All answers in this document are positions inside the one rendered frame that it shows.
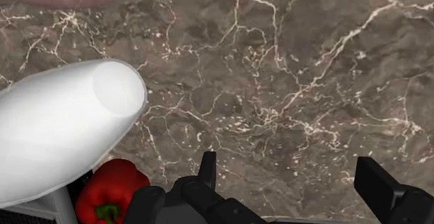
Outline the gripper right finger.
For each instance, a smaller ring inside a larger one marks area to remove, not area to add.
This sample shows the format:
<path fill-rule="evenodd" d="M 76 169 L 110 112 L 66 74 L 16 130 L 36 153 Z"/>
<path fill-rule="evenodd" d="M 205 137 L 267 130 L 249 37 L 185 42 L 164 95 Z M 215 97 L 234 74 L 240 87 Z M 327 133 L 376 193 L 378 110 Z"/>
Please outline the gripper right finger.
<path fill-rule="evenodd" d="M 434 196 L 401 184 L 371 157 L 358 157 L 354 188 L 381 224 L 434 224 Z"/>

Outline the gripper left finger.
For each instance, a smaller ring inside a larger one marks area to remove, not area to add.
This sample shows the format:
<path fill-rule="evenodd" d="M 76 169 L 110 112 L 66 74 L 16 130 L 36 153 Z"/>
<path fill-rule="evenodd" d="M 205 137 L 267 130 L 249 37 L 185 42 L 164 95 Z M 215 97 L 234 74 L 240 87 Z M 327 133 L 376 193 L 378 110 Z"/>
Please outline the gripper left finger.
<path fill-rule="evenodd" d="M 180 177 L 169 192 L 160 186 L 135 191 L 122 224 L 268 224 L 215 187 L 216 153 L 204 152 L 198 174 Z"/>

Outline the red bell pepper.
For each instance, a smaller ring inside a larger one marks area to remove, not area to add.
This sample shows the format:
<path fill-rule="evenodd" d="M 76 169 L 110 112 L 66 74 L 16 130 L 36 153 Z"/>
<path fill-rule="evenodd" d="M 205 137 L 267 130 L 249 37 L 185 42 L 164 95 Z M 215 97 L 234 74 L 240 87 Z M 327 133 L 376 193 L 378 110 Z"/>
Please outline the red bell pepper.
<path fill-rule="evenodd" d="M 134 192 L 149 184 L 131 161 L 107 161 L 80 192 L 75 204 L 77 218 L 82 224 L 122 224 Z"/>

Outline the white rounded appliance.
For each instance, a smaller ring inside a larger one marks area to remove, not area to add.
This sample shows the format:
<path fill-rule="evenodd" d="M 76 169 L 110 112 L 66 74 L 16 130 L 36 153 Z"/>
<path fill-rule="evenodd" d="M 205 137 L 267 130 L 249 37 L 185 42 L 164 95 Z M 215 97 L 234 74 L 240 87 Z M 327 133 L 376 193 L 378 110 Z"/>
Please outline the white rounded appliance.
<path fill-rule="evenodd" d="M 115 59 L 64 65 L 0 90 L 0 209 L 78 224 L 67 185 L 122 140 L 146 103 L 141 75 Z"/>

